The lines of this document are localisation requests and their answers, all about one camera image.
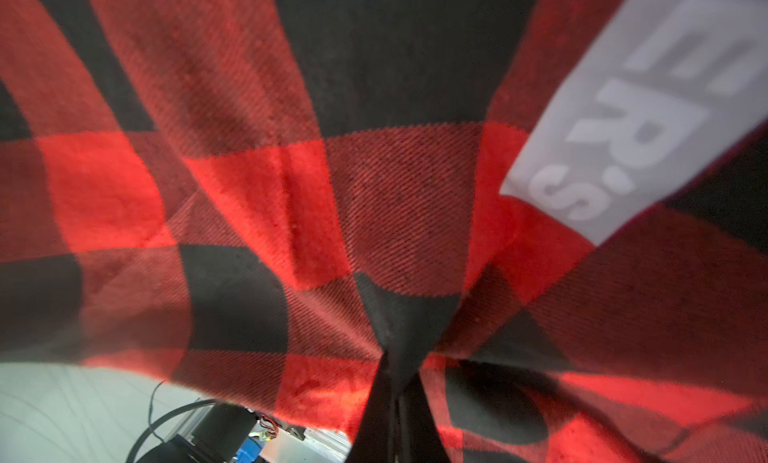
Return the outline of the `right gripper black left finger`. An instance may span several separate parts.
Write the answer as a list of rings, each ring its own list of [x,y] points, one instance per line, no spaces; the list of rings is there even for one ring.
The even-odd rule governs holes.
[[[396,460],[395,398],[392,390],[389,354],[379,362],[363,417],[347,463],[392,463]]]

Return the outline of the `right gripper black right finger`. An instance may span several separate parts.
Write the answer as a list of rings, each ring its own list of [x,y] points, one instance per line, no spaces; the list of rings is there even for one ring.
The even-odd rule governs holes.
[[[397,399],[397,461],[449,463],[421,377],[416,375]]]

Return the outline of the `red black plaid shirt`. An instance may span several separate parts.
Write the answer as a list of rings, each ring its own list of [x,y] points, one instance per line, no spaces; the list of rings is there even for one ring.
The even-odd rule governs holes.
[[[767,458],[767,0],[1,0],[1,357],[450,462]]]

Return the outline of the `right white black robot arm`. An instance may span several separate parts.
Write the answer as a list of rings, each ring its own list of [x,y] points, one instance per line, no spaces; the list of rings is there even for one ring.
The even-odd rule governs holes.
[[[144,455],[139,450],[156,430],[173,418],[206,408],[202,419],[185,433],[175,434]],[[263,413],[214,399],[200,400],[149,421],[128,452],[128,462],[240,462],[246,441],[274,439],[285,425]],[[421,378],[409,382],[397,373],[385,353],[377,368],[356,439],[347,462],[448,462]]]

